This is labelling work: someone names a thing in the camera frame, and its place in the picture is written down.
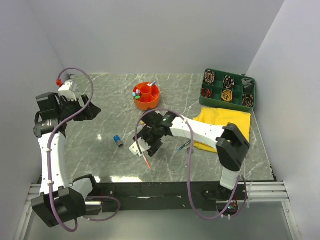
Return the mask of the orange pen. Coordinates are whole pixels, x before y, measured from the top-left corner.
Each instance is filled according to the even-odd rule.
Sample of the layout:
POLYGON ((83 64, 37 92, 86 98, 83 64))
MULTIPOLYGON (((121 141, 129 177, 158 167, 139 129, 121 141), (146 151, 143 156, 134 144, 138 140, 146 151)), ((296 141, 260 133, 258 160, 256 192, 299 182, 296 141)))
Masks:
POLYGON ((147 164, 147 167, 152 171, 152 168, 151 168, 151 165, 150 165, 150 163, 149 163, 149 161, 148 161, 148 159, 147 159, 147 157, 146 157, 146 155, 145 154, 143 154, 143 159, 144 159, 144 161, 145 161, 145 163, 147 164))

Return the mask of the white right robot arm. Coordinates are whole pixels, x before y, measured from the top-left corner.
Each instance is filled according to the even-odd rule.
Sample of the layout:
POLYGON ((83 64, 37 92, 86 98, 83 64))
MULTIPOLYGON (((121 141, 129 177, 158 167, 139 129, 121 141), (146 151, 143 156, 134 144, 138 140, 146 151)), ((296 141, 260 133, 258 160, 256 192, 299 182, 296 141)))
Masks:
POLYGON ((145 126, 135 130, 134 143, 129 147, 135 156, 147 153, 152 157, 162 146, 165 136, 182 137, 192 143, 205 144, 217 150, 222 165, 219 193, 224 199, 231 199, 236 193, 236 182, 242 164, 250 149, 250 144, 234 123, 226 126, 213 125, 189 119, 176 112, 167 111, 164 115, 157 109, 146 111, 141 119, 145 126))

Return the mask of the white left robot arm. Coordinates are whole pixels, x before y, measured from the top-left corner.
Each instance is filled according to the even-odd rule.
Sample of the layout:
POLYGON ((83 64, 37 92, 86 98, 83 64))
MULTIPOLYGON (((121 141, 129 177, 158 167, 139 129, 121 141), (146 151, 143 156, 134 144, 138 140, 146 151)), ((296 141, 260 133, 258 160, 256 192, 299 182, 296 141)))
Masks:
POLYGON ((48 92, 36 97, 39 111, 35 115, 33 133, 41 151, 42 174, 39 196, 32 199, 33 211, 50 228, 77 220, 87 212, 86 199, 96 200, 100 188, 95 178, 84 175, 69 181, 66 171, 65 146, 67 123, 93 120, 101 109, 82 95, 68 100, 66 96, 48 92))

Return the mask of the dark blue pen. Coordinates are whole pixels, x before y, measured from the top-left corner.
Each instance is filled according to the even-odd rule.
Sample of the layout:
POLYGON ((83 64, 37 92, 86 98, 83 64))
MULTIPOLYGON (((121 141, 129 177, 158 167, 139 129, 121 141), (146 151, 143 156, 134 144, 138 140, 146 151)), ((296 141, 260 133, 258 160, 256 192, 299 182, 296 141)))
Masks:
POLYGON ((188 142, 186 142, 185 144, 183 144, 181 147, 179 147, 177 150, 176 150, 176 153, 179 153, 182 149, 184 149, 185 147, 187 147, 188 145, 191 144, 191 140, 189 140, 188 142))

